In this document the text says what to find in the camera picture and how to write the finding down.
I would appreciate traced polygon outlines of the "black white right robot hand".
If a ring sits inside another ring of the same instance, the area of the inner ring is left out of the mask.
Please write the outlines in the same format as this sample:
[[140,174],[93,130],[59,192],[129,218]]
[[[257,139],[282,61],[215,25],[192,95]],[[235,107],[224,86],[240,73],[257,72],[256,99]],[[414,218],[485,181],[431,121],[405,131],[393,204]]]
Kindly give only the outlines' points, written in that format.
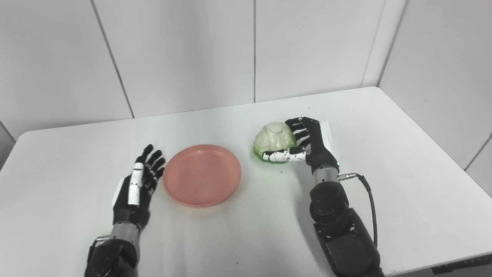
[[320,168],[335,168],[340,172],[337,158],[323,140],[320,121],[310,117],[295,117],[285,122],[264,126],[253,143],[254,154],[273,164],[305,161],[312,172]]

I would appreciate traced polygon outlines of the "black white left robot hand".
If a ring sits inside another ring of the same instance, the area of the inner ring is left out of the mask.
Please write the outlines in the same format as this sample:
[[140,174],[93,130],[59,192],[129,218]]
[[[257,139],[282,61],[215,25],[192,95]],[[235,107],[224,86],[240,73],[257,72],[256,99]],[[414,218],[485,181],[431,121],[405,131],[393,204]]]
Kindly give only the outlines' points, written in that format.
[[146,227],[150,219],[150,203],[158,181],[165,171],[166,160],[161,150],[148,144],[134,162],[131,173],[118,187],[113,203],[113,224],[129,222],[139,230]]

